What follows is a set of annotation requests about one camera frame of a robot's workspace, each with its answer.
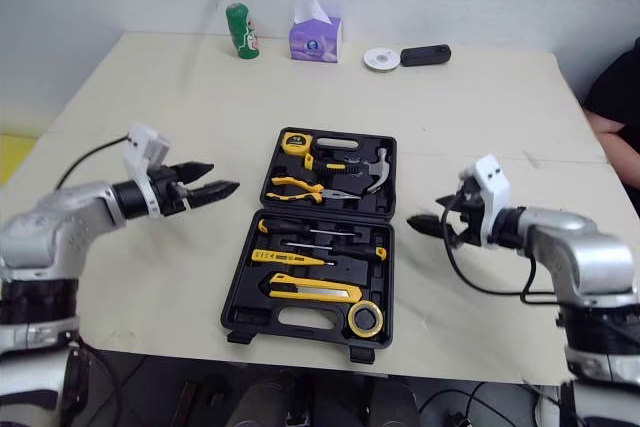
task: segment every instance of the person's arm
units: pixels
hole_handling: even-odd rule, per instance
[[[587,120],[620,180],[640,189],[640,154],[618,135],[625,126],[585,109]]]

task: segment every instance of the hammer head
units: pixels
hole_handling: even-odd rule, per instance
[[[375,175],[378,177],[372,185],[367,187],[367,194],[373,194],[377,192],[382,184],[384,184],[389,178],[389,162],[387,162],[387,149],[380,147],[378,149],[378,162],[374,164],[367,163],[369,166],[369,175]]]

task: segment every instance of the toolbox lid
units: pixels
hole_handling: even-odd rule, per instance
[[[396,164],[393,137],[285,127],[260,202],[270,210],[388,221],[395,211]]]

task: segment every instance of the purple tissue box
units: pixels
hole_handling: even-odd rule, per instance
[[[293,24],[289,47],[294,60],[338,62],[342,44],[342,19],[329,17],[331,24],[311,19]]]

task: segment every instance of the pliers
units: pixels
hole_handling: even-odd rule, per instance
[[[267,192],[267,197],[278,200],[300,200],[310,197],[319,203],[322,202],[322,199],[345,200],[362,198],[357,195],[347,194],[346,192],[342,192],[341,190],[325,189],[321,184],[311,185],[306,183],[304,180],[294,179],[293,177],[273,177],[271,179],[271,183],[273,185],[295,185],[296,187],[300,187],[301,189],[307,191],[304,194],[297,195],[279,195],[274,194],[273,192]]]

